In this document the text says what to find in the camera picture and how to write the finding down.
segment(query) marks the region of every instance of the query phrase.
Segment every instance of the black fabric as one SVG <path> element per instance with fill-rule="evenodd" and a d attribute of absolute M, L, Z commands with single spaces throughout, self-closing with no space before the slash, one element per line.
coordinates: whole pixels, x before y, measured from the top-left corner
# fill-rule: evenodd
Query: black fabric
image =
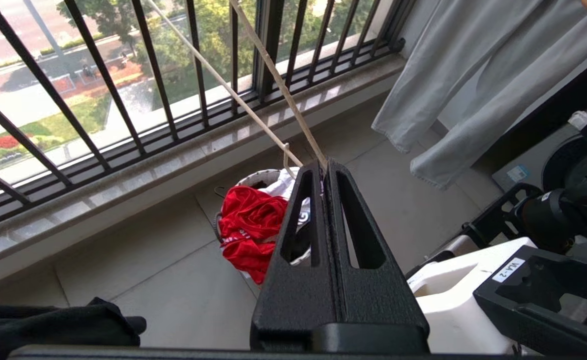
<path fill-rule="evenodd" d="M 0 306 L 0 360 L 29 344 L 140 346 L 143 317 L 123 317 L 118 306 L 94 298 L 87 306 Z"/>

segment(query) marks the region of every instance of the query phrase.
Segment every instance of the sticker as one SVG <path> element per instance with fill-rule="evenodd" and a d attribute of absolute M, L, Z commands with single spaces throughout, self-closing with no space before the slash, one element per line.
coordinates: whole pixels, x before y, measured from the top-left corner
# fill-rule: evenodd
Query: sticker
<path fill-rule="evenodd" d="M 520 265 L 524 263 L 525 260 L 514 257 L 513 259 L 511 259 L 511 261 L 509 261 L 508 264 L 504 265 L 500 272 L 495 274 L 492 277 L 492 279 L 499 283 L 502 283 L 503 281 L 507 280 L 511 276 L 511 274 L 514 273 L 514 271 L 520 268 Z"/>
<path fill-rule="evenodd" d="M 572 114 L 568 122 L 581 132 L 584 127 L 587 126 L 587 113 L 584 111 L 576 111 Z"/>
<path fill-rule="evenodd" d="M 513 169 L 507 171 L 506 174 L 509 176 L 511 180 L 513 180 L 513 182 L 517 183 L 520 182 L 520 180 L 529 176 L 529 171 L 527 171 L 527 169 L 524 166 L 518 165 Z"/>

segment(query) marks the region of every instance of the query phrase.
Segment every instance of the tile floor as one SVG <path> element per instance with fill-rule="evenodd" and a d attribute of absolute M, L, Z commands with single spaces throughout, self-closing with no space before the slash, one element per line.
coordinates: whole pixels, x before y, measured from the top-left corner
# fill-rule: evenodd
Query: tile floor
<path fill-rule="evenodd" d="M 500 191 L 479 171 L 447 191 L 412 177 L 410 161 L 439 136 L 429 132 L 412 153 L 399 153 L 369 128 L 383 100 L 326 121 L 314 134 L 325 153 L 351 171 L 399 266 L 408 271 Z M 303 162 L 312 159 L 302 139 L 291 141 L 291 148 Z M 248 349 L 259 291 L 220 255 L 209 219 L 222 199 L 213 189 L 281 166 L 282 155 L 271 150 L 230 168 L 3 284 L 0 304 L 80 306 L 101 297 L 125 315 L 147 319 L 144 347 Z"/>

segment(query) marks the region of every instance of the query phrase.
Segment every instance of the black mount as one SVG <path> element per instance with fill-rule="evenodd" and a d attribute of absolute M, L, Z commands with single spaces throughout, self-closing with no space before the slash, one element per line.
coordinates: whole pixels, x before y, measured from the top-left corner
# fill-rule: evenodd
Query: black mount
<path fill-rule="evenodd" d="M 428 354 L 429 324 L 349 171 L 300 169 L 251 324 L 252 349 Z M 310 266 L 289 264 L 311 199 Z M 359 268 L 351 265 L 345 221 Z"/>

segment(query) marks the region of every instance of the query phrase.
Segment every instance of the black plastic stand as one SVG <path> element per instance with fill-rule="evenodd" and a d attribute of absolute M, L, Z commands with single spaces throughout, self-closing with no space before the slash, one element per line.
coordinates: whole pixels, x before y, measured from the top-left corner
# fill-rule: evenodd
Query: black plastic stand
<path fill-rule="evenodd" d="M 428 354 L 429 324 L 349 171 L 330 159 L 298 173 L 251 324 L 252 349 Z M 301 203 L 311 199 L 311 265 L 299 248 Z M 359 268 L 349 259 L 346 224 Z"/>
<path fill-rule="evenodd" d="M 564 294 L 587 299 L 587 260 L 528 246 L 474 291 L 502 335 L 544 355 L 587 356 L 587 325 L 558 313 Z"/>

